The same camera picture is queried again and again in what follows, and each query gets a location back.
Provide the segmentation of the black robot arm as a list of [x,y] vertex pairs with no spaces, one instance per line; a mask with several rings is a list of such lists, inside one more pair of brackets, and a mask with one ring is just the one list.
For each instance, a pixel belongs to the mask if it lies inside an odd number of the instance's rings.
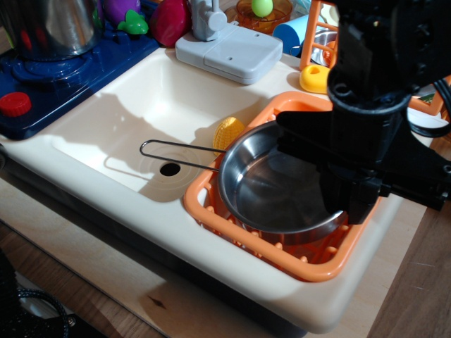
[[337,1],[338,59],[327,112],[280,113],[281,151],[317,166],[328,211],[364,222],[381,196],[434,209],[450,199],[450,162],[419,141],[449,126],[409,121],[414,94],[433,85],[450,103],[449,1]]

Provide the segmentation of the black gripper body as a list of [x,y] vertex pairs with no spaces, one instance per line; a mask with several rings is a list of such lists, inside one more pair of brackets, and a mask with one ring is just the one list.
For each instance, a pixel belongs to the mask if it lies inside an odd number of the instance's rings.
[[351,184],[379,177],[390,194],[439,209],[450,200],[450,162],[412,134],[407,102],[334,99],[331,111],[283,111],[276,118],[279,149],[314,163],[319,172],[327,163],[349,168]]

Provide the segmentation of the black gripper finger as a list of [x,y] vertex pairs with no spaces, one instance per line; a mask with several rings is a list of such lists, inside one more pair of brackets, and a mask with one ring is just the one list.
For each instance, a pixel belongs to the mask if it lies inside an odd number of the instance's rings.
[[352,170],[327,163],[320,169],[320,188],[323,204],[330,213],[350,211]]
[[390,186],[379,177],[352,182],[350,200],[347,208],[348,222],[362,224],[375,207],[380,197],[388,197]]

